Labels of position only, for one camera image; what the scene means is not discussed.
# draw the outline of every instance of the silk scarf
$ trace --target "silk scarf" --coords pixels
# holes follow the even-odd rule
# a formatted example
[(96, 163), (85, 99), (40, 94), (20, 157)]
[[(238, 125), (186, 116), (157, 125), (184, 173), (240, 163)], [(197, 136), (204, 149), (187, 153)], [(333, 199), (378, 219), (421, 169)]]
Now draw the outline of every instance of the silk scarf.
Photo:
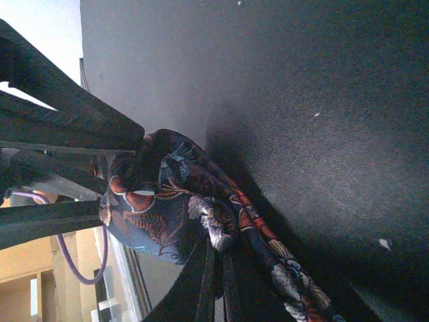
[(166, 129), (109, 162), (99, 215), (122, 244), (184, 264), (209, 234), (218, 252), (242, 237), (297, 321), (345, 321), (263, 217), (209, 156)]

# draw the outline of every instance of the black metal frame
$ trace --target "black metal frame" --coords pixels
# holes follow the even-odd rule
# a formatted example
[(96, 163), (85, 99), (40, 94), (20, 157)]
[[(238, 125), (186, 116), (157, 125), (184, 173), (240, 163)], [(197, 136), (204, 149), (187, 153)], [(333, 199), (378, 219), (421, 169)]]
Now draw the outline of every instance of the black metal frame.
[[(99, 155), (102, 160), (112, 153), (133, 152), (144, 129), (78, 86), (0, 20), (0, 82), (4, 81), (57, 111), (0, 92), (1, 171), (36, 173), (37, 180), (22, 188), (93, 202), (0, 209), (1, 248), (100, 225), (96, 200), (105, 192), (106, 182), (40, 152)], [(66, 217), (63, 225), (60, 219)]]

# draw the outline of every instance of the beige wall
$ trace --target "beige wall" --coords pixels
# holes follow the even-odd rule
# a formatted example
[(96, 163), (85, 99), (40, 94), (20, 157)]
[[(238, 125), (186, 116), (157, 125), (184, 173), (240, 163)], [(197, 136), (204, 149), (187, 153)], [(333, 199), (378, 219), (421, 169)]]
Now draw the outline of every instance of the beige wall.
[[(58, 322), (82, 321), (80, 309), (80, 287), (79, 281), (70, 271), (64, 261), (58, 242), (52, 239), (52, 263), (54, 267), (54, 278), (56, 282), (56, 320)], [(73, 261), (77, 262), (76, 234), (68, 233), (64, 236), (68, 251)]]
[(52, 269), (50, 238), (0, 250), (0, 283)]
[[(86, 278), (94, 278), (94, 270), (101, 266), (95, 245), (94, 229), (84, 229), (76, 232), (79, 272)], [(94, 285), (80, 284), (80, 307), (82, 322), (91, 322), (91, 311), (97, 309), (97, 299)]]
[(30, 280), (26, 276), (0, 284), (0, 321), (30, 322)]

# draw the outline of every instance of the purple cable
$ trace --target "purple cable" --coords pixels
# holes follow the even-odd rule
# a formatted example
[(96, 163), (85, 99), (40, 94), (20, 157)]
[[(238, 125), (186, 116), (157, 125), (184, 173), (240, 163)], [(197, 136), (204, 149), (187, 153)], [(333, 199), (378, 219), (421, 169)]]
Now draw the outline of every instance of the purple cable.
[[(39, 195), (38, 193), (26, 193), (23, 191), (13, 191), (14, 195), (22, 196), (22, 197), (29, 197), (38, 199), (39, 201), (43, 202), (44, 204), (51, 203), (48, 198), (45, 196)], [(62, 255), (64, 256), (64, 259), (67, 261), (68, 267), (70, 267), (73, 275), (82, 283), (85, 285), (92, 285), (97, 283), (102, 277), (105, 272), (106, 263), (107, 263), (107, 254), (108, 254), (108, 243), (107, 243), (107, 230), (106, 227), (103, 226), (103, 242), (104, 242), (104, 250), (103, 250), (103, 261), (101, 262), (101, 268), (99, 270), (99, 273), (92, 279), (89, 280), (85, 278), (76, 268), (74, 265), (74, 262), (72, 260), (72, 257), (70, 256), (70, 253), (68, 252), (66, 242), (64, 241), (64, 237), (62, 237), (62, 234), (59, 233), (56, 236), (56, 239), (58, 240), (58, 245), (60, 246)]]

